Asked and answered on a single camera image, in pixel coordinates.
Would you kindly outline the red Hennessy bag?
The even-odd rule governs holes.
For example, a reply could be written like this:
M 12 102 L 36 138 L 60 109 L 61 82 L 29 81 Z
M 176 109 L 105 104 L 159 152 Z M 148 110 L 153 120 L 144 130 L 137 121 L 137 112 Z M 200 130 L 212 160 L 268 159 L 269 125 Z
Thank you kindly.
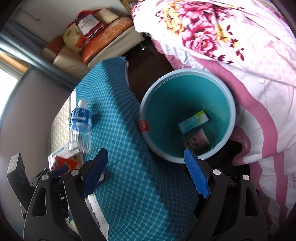
M 85 39 L 92 39 L 104 29 L 104 24 L 96 18 L 92 11 L 81 11 L 75 23 Z

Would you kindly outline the patterned bed mattress cover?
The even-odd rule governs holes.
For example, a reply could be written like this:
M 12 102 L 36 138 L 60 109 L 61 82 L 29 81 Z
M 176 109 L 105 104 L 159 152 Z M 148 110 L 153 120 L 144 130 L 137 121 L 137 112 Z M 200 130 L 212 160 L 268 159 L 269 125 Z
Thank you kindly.
M 108 152 L 95 189 L 108 240 L 184 240 L 198 202 L 184 165 L 153 156 L 138 128 L 139 102 L 127 84 L 123 57 L 98 63 L 76 87 L 92 115 L 92 160 Z

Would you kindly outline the grey window curtain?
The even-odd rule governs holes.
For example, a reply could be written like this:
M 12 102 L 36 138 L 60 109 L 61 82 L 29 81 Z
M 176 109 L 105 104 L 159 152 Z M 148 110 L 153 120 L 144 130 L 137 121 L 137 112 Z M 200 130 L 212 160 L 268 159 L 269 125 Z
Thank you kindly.
M 1 51 L 31 64 L 57 84 L 73 90 L 81 80 L 56 68 L 49 60 L 41 56 L 41 51 L 46 44 L 47 42 L 17 21 L 8 20 L 1 27 Z

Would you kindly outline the floral pink quilt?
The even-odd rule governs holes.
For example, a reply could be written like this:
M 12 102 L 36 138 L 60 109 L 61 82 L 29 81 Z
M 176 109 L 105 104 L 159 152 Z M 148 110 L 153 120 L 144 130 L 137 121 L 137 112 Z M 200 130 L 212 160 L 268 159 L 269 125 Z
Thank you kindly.
M 234 165 L 248 164 L 275 234 L 295 205 L 295 37 L 271 1 L 138 1 L 136 31 L 175 69 L 205 69 L 237 101 Z

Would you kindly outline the orange Ovaltine snack packet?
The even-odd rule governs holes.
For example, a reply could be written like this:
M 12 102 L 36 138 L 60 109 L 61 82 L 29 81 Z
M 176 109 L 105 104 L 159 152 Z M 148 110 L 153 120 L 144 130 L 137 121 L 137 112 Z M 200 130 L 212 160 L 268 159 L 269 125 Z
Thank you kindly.
M 54 163 L 53 163 L 53 167 L 51 168 L 51 170 L 56 171 L 63 166 L 67 166 L 68 172 L 70 172 L 70 171 L 76 169 L 77 165 L 78 165 L 78 162 L 75 161 L 73 158 L 66 159 L 66 158 L 56 156 Z

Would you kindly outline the orange seat cushion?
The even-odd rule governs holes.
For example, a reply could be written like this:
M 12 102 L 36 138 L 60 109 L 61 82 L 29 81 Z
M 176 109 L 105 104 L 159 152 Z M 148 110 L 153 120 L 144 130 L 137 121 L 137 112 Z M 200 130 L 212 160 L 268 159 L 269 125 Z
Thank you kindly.
M 81 54 L 82 62 L 88 64 L 100 51 L 132 26 L 132 20 L 123 16 L 111 22 L 85 45 Z

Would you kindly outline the white medicine box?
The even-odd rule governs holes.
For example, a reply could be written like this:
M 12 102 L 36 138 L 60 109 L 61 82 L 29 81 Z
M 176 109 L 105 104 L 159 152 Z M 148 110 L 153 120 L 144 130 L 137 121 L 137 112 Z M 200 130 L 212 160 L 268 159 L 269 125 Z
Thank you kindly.
M 53 163 L 54 163 L 54 160 L 55 160 L 55 157 L 56 156 L 59 156 L 59 157 L 62 157 L 62 158 L 66 158 L 66 159 L 73 158 L 76 161 L 76 159 L 75 159 L 75 153 L 74 152 L 71 152 L 68 149 L 68 145 L 66 144 L 66 145 L 64 145 L 60 149 L 54 151 L 52 154 L 50 154 L 48 156 L 48 163 L 49 163 L 50 170 L 53 167 Z

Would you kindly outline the light blue carton box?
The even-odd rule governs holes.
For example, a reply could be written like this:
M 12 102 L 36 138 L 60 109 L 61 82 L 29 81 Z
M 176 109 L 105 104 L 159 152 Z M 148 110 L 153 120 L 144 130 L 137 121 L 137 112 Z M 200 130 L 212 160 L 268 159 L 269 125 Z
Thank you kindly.
M 190 132 L 191 130 L 198 128 L 202 126 L 203 124 L 207 123 L 209 121 L 207 114 L 202 110 L 190 118 L 182 121 L 178 124 L 179 129 L 182 134 L 186 134 Z

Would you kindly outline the cream cartoon pillow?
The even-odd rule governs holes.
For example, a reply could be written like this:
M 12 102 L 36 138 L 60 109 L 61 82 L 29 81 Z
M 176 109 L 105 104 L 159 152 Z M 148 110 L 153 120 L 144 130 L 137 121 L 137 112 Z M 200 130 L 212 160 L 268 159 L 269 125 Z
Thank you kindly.
M 63 40 L 66 47 L 76 54 L 79 54 L 85 45 L 85 38 L 75 23 L 67 28 Z

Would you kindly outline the clear plastic water bottle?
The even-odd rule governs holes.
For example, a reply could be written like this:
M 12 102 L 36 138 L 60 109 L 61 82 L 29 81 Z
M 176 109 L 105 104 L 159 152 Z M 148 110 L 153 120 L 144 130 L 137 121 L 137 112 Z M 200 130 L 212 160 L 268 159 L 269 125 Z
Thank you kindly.
M 91 152 L 92 117 L 87 101 L 81 99 L 70 117 L 68 149 L 73 153 Z

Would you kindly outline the teal round trash bin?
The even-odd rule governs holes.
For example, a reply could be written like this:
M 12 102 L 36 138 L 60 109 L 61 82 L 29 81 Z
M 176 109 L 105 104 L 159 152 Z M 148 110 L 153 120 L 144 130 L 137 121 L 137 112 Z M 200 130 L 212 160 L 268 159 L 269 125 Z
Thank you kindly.
M 212 73 L 179 69 L 159 78 L 145 93 L 139 108 L 139 128 L 149 148 L 161 158 L 184 163 L 185 141 L 198 129 L 183 135 L 179 124 L 203 111 L 209 121 L 200 128 L 209 147 L 198 152 L 206 160 L 228 142 L 236 119 L 233 95 Z

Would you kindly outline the cream sofa chair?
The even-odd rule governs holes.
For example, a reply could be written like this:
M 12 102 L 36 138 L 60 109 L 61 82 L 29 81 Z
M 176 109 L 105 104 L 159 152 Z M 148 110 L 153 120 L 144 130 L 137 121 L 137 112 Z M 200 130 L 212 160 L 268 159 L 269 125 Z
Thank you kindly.
M 104 28 L 121 17 L 108 8 L 96 9 L 92 12 L 104 24 Z M 99 62 L 123 56 L 142 41 L 144 41 L 144 37 L 132 26 L 100 51 L 88 64 L 85 64 L 81 60 L 82 51 L 79 54 L 74 53 L 64 44 L 63 36 L 58 35 L 42 49 L 41 56 L 49 60 L 58 69 L 81 79 Z

